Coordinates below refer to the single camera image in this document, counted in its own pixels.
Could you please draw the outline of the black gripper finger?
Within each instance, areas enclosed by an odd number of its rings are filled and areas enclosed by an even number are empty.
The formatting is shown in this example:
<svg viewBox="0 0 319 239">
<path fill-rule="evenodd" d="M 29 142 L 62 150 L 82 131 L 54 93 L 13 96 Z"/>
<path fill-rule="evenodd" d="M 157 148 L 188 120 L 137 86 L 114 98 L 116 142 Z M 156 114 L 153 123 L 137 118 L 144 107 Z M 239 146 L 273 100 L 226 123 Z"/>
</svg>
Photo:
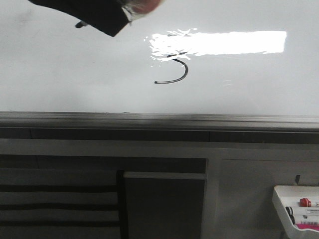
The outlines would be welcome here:
<svg viewBox="0 0 319 239">
<path fill-rule="evenodd" d="M 116 0 L 32 0 L 31 3 L 64 12 L 111 37 L 129 23 Z"/>
</svg>

